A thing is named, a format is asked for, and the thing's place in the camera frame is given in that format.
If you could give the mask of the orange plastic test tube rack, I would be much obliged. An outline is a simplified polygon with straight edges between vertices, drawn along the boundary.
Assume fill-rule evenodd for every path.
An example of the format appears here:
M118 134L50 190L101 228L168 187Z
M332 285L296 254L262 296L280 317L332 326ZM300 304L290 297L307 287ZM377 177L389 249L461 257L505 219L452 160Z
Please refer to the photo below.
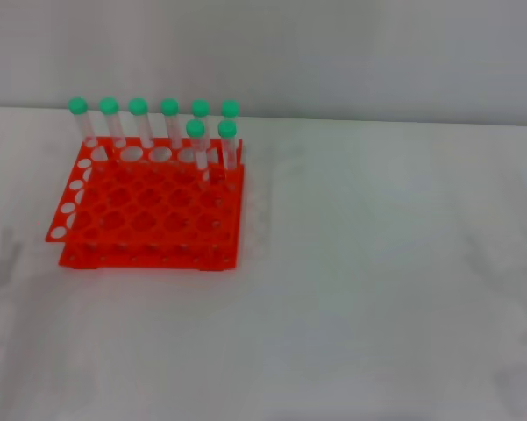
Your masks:
M128 137L83 144L46 241L64 248L74 269L171 268L224 271L237 266L245 166L226 170L220 139L208 149L209 178L192 145L168 138L142 147Z

